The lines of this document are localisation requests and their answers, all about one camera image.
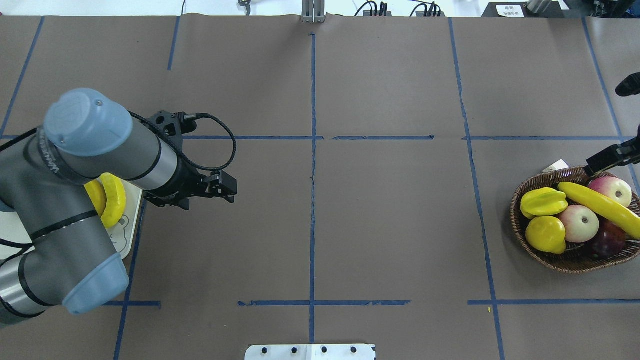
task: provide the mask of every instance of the fruit basket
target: fruit basket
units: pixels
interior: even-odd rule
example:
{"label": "fruit basket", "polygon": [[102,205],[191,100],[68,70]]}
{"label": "fruit basket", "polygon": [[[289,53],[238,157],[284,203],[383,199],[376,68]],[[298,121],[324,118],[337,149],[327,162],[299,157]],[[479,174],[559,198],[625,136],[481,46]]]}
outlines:
{"label": "fruit basket", "polygon": [[[608,172],[603,172],[596,177],[602,176],[613,175]],[[556,170],[553,172],[540,174],[526,180],[518,187],[516,192],[513,194],[511,207],[509,209],[511,225],[521,246],[529,255],[531,255],[532,258],[534,258],[542,265],[557,270],[558,272],[566,274],[583,274],[586,272],[592,272],[610,266],[626,263],[627,261],[637,257],[640,254],[640,242],[638,241],[627,241],[625,248],[619,254],[603,259],[592,259],[583,255],[580,251],[582,244],[579,243],[567,243],[566,251],[560,255],[538,251],[531,247],[525,239],[525,230],[527,229],[527,225],[529,224],[530,220],[527,219],[520,211],[520,200],[525,193],[531,190],[543,187],[557,188],[558,183],[563,181],[587,186],[590,178],[584,172],[582,167],[572,167],[564,170]],[[569,204],[575,204],[571,200],[567,200]],[[628,208],[638,216],[640,216],[640,204],[638,203],[639,201],[640,199],[638,199],[637,194],[633,192],[631,205]]]}

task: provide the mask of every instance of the red apple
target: red apple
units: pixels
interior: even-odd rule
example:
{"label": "red apple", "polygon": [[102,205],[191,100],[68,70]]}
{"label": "red apple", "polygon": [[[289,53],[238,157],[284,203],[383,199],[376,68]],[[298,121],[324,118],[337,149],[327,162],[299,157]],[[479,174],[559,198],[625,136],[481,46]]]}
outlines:
{"label": "red apple", "polygon": [[615,200],[625,208],[631,204],[631,186],[617,177],[599,177],[590,182],[588,187]]}
{"label": "red apple", "polygon": [[600,227],[598,216],[582,205],[569,206],[558,215],[558,219],[566,229],[564,239],[570,243],[584,243],[592,239]]}
{"label": "red apple", "polygon": [[593,259],[608,258],[625,248],[627,234],[607,219],[600,219],[600,229],[596,236],[584,244],[584,254]]}

